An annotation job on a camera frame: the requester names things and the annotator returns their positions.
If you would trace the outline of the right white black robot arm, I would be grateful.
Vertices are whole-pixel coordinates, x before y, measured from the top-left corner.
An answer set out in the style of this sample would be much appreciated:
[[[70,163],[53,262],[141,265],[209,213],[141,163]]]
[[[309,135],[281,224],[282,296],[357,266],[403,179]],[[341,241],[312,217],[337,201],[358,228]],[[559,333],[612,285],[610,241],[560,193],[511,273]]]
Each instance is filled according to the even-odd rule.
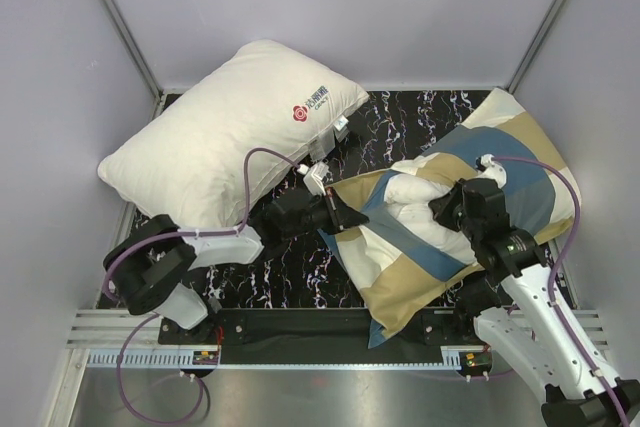
[[[546,425],[629,425],[639,412],[638,381],[623,379],[586,334],[534,237],[512,225],[497,182],[461,180],[429,207],[438,224],[469,240],[531,328],[502,307],[468,309],[454,318],[457,337],[482,340],[503,357],[537,396]]]

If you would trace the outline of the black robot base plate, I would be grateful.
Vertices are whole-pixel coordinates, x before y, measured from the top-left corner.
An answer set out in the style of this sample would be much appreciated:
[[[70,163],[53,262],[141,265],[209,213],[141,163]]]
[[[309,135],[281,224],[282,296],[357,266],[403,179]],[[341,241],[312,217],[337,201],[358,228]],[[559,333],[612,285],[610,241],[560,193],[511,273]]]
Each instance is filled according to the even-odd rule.
[[[365,309],[223,309],[192,330],[170,320],[158,341],[225,369],[434,371],[485,377],[489,347],[454,325],[450,309],[423,309],[385,340]]]

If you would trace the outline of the blue beige patchwork pillowcase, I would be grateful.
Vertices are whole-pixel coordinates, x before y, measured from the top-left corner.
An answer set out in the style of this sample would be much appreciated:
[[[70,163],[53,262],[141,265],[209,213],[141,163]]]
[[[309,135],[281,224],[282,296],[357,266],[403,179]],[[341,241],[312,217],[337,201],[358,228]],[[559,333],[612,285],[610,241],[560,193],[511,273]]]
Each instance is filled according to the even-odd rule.
[[[368,223],[324,240],[364,300],[375,348],[423,307],[479,270],[470,242],[440,226],[429,201],[478,176],[485,154],[507,157],[502,189],[512,225],[544,244],[572,225],[582,200],[566,162],[516,99],[494,89],[450,133],[413,159],[333,184]]]

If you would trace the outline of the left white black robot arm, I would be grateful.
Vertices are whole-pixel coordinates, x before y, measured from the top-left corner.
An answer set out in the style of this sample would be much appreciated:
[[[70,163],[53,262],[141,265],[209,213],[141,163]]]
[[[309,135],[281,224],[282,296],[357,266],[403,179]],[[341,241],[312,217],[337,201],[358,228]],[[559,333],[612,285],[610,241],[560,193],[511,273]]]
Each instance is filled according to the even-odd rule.
[[[273,258],[294,238],[322,231],[336,235],[369,218],[328,188],[323,195],[286,192],[252,214],[246,225],[185,230],[166,214],[153,217],[103,260],[105,292],[133,316],[155,313],[177,324],[196,343],[215,333],[214,309],[183,283],[190,270],[222,264],[248,265]]]

